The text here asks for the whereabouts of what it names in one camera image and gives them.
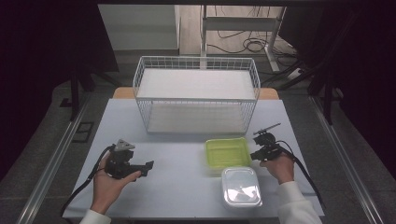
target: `lime green container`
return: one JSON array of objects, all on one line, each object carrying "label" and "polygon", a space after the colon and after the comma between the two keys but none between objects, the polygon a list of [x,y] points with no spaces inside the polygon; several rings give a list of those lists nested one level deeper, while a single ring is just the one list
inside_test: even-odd
[{"label": "lime green container", "polygon": [[244,137],[212,139],[205,143],[206,160],[211,169],[222,170],[231,166],[249,166],[251,158]]}]

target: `wire mesh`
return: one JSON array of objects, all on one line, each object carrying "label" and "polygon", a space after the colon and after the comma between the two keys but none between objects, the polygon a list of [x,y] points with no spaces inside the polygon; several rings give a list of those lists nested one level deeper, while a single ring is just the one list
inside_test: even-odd
[{"label": "wire mesh", "polygon": [[[158,76],[161,76],[160,71],[173,69],[186,70],[183,71],[185,74],[189,70],[206,71],[209,75],[211,71],[246,71],[252,97],[186,98],[182,93],[177,97],[142,97],[139,92],[146,85],[142,80],[148,69],[158,69],[155,70]],[[171,84],[186,83],[174,80]],[[145,56],[139,61],[133,86],[142,120],[149,133],[245,133],[260,94],[256,65],[249,58]]]}]

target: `transparent lid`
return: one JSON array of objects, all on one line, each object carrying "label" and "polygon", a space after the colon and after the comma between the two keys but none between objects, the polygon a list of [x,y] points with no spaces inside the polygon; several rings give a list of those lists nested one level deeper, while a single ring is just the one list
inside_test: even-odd
[{"label": "transparent lid", "polygon": [[259,181],[250,167],[230,167],[221,174],[225,202],[231,207],[262,205]]}]

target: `human hand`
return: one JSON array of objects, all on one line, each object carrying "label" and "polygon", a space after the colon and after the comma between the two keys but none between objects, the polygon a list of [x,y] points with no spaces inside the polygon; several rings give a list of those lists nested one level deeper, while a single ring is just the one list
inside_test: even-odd
[{"label": "human hand", "polygon": [[142,173],[140,171],[127,175],[123,179],[115,179],[105,172],[107,154],[99,164],[98,172],[93,178],[93,200],[91,210],[104,215],[107,209],[120,196],[122,189],[135,181]]},{"label": "human hand", "polygon": [[294,161],[283,152],[272,161],[260,162],[260,166],[266,167],[279,185],[294,180]]}]

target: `finger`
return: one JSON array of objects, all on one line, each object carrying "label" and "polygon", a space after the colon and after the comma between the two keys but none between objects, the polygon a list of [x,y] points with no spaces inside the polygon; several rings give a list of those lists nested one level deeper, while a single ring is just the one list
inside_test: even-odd
[{"label": "finger", "polygon": [[141,171],[136,171],[134,173],[131,173],[130,175],[125,176],[125,178],[122,179],[123,184],[128,184],[130,182],[135,181],[139,176],[142,175]]},{"label": "finger", "polygon": [[106,167],[106,162],[107,162],[107,159],[108,159],[109,156],[110,156],[110,153],[107,152],[107,154],[100,161],[98,170],[104,169]]}]

